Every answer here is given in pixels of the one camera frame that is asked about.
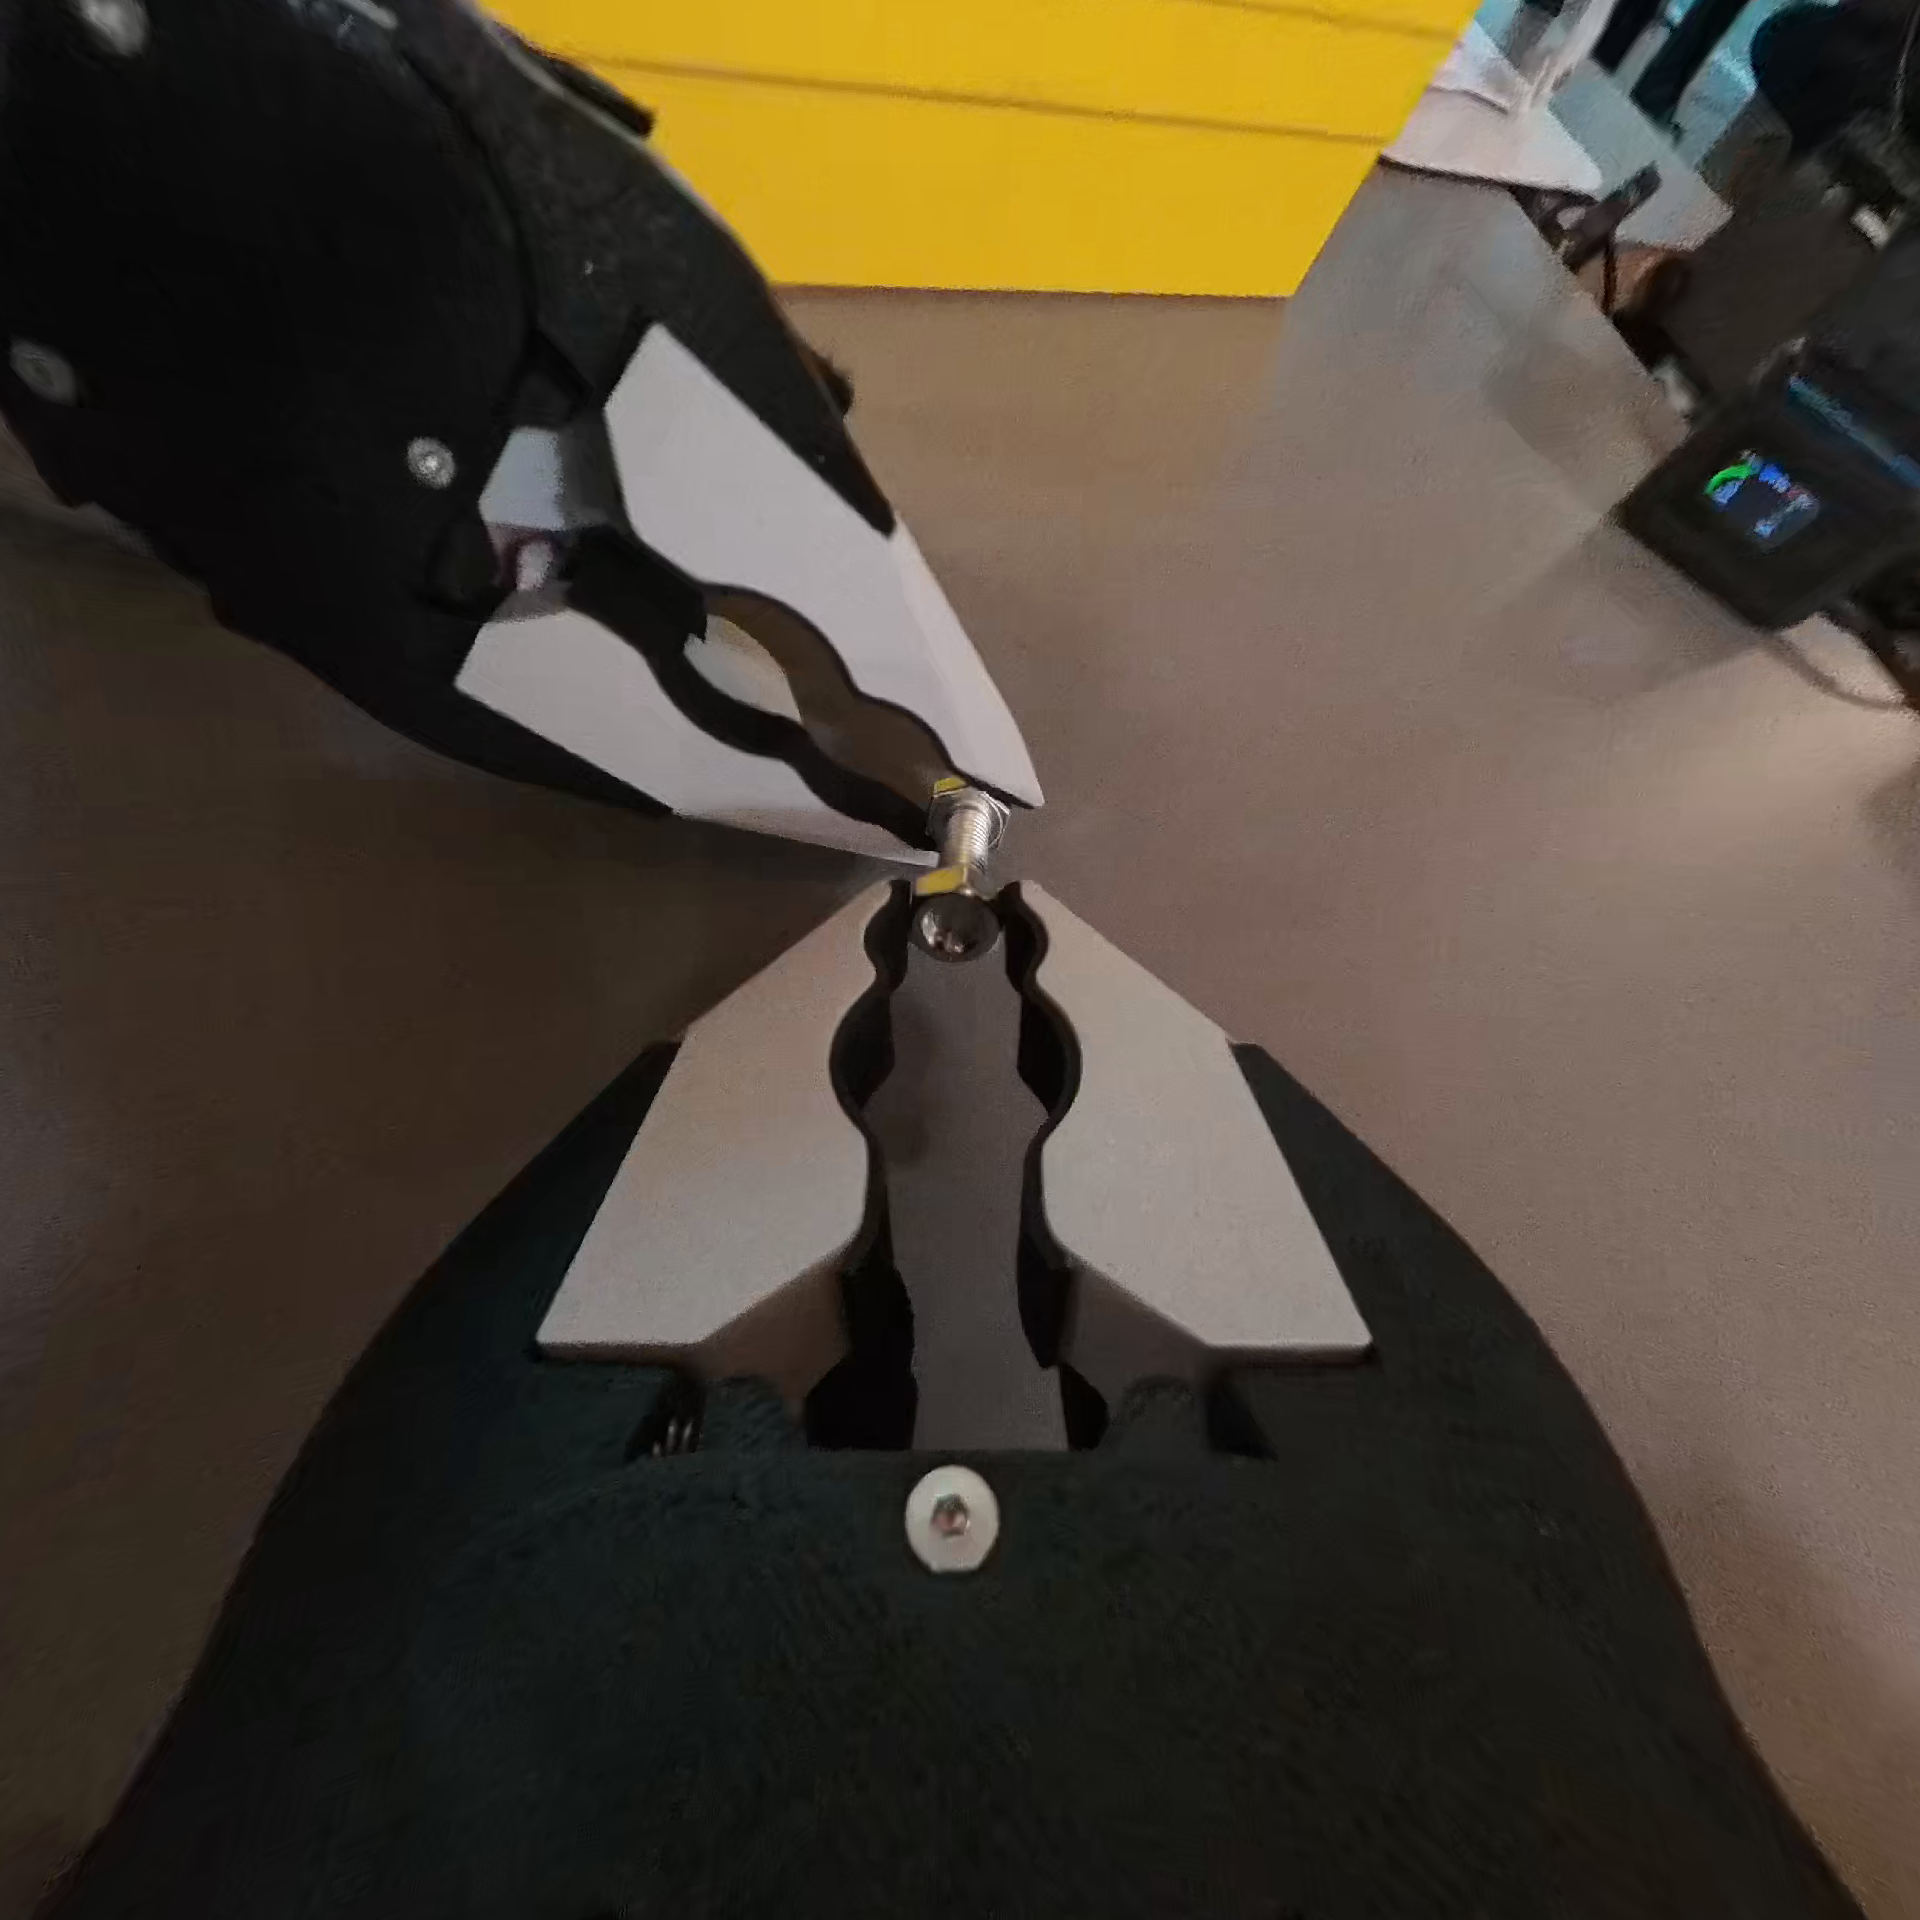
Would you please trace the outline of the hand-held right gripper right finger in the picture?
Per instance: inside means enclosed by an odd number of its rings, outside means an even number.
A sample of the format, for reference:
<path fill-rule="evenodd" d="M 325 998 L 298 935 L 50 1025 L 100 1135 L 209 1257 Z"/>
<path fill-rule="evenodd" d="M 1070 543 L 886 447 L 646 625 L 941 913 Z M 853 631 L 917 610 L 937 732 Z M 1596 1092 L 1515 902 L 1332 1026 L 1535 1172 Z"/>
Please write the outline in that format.
<path fill-rule="evenodd" d="M 1058 899 L 998 894 L 1038 1100 L 1020 1318 L 1067 1449 L 1142 1385 L 1210 1404 L 1245 1371 L 1366 1363 L 1374 1337 L 1228 1030 Z"/>

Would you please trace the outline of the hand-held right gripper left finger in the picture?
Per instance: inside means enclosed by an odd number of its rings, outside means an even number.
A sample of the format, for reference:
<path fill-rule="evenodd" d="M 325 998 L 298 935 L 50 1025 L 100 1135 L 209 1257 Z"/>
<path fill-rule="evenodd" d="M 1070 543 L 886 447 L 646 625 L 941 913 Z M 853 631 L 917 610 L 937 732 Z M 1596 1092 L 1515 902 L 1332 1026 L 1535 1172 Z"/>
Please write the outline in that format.
<path fill-rule="evenodd" d="M 535 1335 L 555 1361 L 771 1385 L 830 1449 L 905 1449 L 914 1317 L 866 1109 L 889 1077 L 907 886 L 885 879 L 719 998 Z"/>

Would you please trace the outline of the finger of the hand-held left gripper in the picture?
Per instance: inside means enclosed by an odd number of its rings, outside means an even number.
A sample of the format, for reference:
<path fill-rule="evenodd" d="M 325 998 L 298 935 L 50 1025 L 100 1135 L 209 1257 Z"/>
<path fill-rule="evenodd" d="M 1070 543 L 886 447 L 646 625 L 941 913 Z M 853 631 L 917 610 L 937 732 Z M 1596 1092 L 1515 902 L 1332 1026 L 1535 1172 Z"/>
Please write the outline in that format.
<path fill-rule="evenodd" d="M 932 732 L 767 591 L 565 579 L 491 620 L 454 689 L 685 821 L 932 861 Z"/>
<path fill-rule="evenodd" d="M 596 414 L 522 425 L 477 509 L 517 602 L 565 579 L 690 579 L 814 620 L 870 697 L 923 723 L 934 783 L 1009 806 L 1042 788 L 1020 724 L 903 522 L 882 533 L 702 358 L 650 327 Z"/>

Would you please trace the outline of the steel bolt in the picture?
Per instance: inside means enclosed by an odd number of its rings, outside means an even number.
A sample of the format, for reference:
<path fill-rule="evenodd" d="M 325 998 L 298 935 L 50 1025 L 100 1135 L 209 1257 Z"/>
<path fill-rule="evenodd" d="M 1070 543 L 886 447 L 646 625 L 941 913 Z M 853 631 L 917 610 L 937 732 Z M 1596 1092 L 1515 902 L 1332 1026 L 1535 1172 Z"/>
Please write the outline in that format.
<path fill-rule="evenodd" d="M 989 954 L 1002 935 L 989 879 L 1009 825 L 1009 806 L 994 794 L 980 786 L 978 790 L 993 797 L 993 843 L 982 833 L 980 846 L 966 847 L 978 857 L 966 861 L 941 861 L 941 851 L 934 846 L 934 861 L 913 879 L 913 942 L 943 964 L 966 964 Z"/>

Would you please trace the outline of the white stand base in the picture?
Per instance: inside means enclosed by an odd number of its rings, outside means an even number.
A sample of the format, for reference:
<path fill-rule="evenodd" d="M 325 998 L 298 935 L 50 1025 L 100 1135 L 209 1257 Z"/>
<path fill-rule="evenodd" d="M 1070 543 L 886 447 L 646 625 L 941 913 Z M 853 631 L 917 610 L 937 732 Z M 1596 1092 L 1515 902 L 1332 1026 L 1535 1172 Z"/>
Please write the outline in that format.
<path fill-rule="evenodd" d="M 1593 201 L 1601 166 L 1551 103 L 1598 45 L 1617 5 L 1497 11 L 1492 30 L 1469 18 L 1380 162 L 1414 175 Z"/>

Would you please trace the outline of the black device with screen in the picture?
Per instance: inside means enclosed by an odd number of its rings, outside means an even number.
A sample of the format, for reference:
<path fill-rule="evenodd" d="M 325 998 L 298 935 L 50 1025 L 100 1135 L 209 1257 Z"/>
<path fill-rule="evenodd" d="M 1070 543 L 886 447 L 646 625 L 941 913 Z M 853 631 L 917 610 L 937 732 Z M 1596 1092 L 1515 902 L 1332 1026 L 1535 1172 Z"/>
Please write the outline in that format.
<path fill-rule="evenodd" d="M 1833 613 L 1915 563 L 1915 393 L 1798 343 L 1710 407 L 1612 522 L 1759 634 Z"/>

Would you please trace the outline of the small black clamp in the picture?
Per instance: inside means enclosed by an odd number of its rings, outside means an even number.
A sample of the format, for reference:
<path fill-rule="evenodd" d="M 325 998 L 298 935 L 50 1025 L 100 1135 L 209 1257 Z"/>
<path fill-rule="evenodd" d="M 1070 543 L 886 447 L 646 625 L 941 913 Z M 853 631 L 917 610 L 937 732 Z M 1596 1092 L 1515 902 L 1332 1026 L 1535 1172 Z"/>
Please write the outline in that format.
<path fill-rule="evenodd" d="M 1601 199 L 1550 194 L 1535 227 L 1559 266 L 1577 275 L 1617 249 L 1620 227 L 1653 201 L 1661 186 L 1661 169 L 1651 162 Z"/>

